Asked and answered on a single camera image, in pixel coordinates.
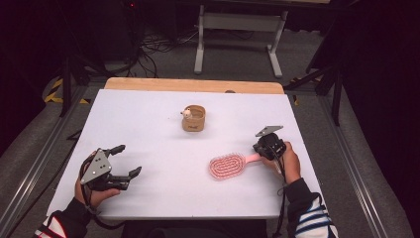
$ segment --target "wooden table edge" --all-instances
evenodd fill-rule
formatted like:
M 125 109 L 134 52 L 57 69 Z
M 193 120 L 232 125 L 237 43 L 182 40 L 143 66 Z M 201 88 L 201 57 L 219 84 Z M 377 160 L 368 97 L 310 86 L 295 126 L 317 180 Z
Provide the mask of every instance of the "wooden table edge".
M 110 77 L 105 89 L 144 91 L 199 91 L 284 94 L 278 82 L 226 81 L 208 79 Z

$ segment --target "black sleeve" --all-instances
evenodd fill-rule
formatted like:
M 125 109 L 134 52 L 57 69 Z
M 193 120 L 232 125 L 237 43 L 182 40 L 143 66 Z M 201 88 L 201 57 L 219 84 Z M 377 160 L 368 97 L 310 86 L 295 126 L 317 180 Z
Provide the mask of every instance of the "black sleeve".
M 77 199 L 73 199 L 64 211 L 55 211 L 35 232 L 34 237 L 84 237 L 90 213 Z
M 338 237 L 328 211 L 318 192 L 311 192 L 303 178 L 286 189 L 289 237 Z

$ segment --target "small wooden bowl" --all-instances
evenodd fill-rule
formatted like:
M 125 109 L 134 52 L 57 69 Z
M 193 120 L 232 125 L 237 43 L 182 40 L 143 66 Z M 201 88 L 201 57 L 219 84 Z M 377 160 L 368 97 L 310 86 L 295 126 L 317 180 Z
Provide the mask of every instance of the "small wooden bowl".
M 191 111 L 191 118 L 182 119 L 182 129 L 187 132 L 200 132 L 204 129 L 204 121 L 206 119 L 206 109 L 199 105 L 189 105 L 184 110 L 189 108 Z

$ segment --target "gray carpet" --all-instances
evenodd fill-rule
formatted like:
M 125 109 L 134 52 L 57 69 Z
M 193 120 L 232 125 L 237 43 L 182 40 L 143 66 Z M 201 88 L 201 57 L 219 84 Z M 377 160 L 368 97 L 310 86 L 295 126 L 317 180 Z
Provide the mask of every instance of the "gray carpet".
M 322 41 L 316 33 L 285 31 L 277 50 L 283 78 L 277 79 L 273 76 L 265 51 L 265 45 L 271 41 L 271 38 L 270 34 L 254 33 L 248 40 L 239 40 L 238 37 L 226 32 L 207 32 L 203 72 L 200 75 L 193 73 L 196 50 L 194 42 L 178 46 L 168 53 L 154 53 L 151 57 L 156 62 L 157 75 L 161 78 L 278 81 L 285 85 L 294 76 L 304 75 L 307 64 Z M 141 62 L 146 67 L 153 68 L 150 60 L 141 58 Z M 107 66 L 109 69 L 118 67 L 112 64 Z M 138 64 L 131 73 L 133 76 L 146 77 L 145 71 Z M 103 85 L 103 78 L 93 78 L 83 97 L 93 99 L 93 102 L 97 91 Z M 299 104 L 292 108 L 315 173 L 321 183 L 330 215 L 341 237 L 375 237 L 346 170 L 342 152 L 329 123 L 329 115 L 321 109 L 321 98 L 310 92 L 313 87 L 314 84 L 310 82 L 294 92 L 287 93 L 290 95 L 292 105 L 291 95 L 297 95 Z M 0 210 L 6 210 L 20 180 L 31 167 L 53 126 L 59 120 L 60 106 L 59 103 L 48 103 L 46 109 L 34 119 L 2 156 L 0 179 L 3 182 L 0 183 L 2 194 Z M 66 140 L 66 137 L 83 128 L 90 107 L 91 104 L 77 104 L 53 148 L 50 161 L 32 189 L 23 211 L 41 192 L 65 159 L 72 145 L 72 141 Z M 381 174 L 346 95 L 342 99 L 340 122 L 340 130 L 345 136 L 388 237 L 413 237 L 405 212 Z M 39 224 L 45 220 L 47 208 L 53 197 L 53 188 L 58 181 L 59 176 L 31 209 L 12 237 L 31 236 Z M 275 222 L 276 220 L 268 222 L 268 235 L 275 229 Z M 121 230 L 104 230 L 91 222 L 87 237 L 118 237 Z

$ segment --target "person's arm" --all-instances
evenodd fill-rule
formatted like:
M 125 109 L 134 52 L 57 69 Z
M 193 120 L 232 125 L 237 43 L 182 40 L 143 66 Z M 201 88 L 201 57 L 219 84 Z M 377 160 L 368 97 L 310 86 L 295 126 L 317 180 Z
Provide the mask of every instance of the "person's arm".
M 300 163 L 291 144 L 285 142 L 283 154 L 285 193 L 290 204 L 287 206 L 287 233 L 289 237 L 338 237 L 338 232 L 318 192 L 311 192 L 300 176 Z M 266 165 L 277 173 L 273 162 L 264 159 Z
M 98 207 L 103 200 L 120 194 L 120 190 L 115 188 L 87 192 L 91 192 L 90 204 L 93 208 Z M 91 218 L 85 204 L 78 178 L 74 186 L 74 198 L 68 207 L 64 211 L 53 212 L 35 232 L 34 237 L 84 237 Z
M 34 237 L 84 237 L 90 212 L 74 198 L 64 211 L 55 211 L 35 231 Z

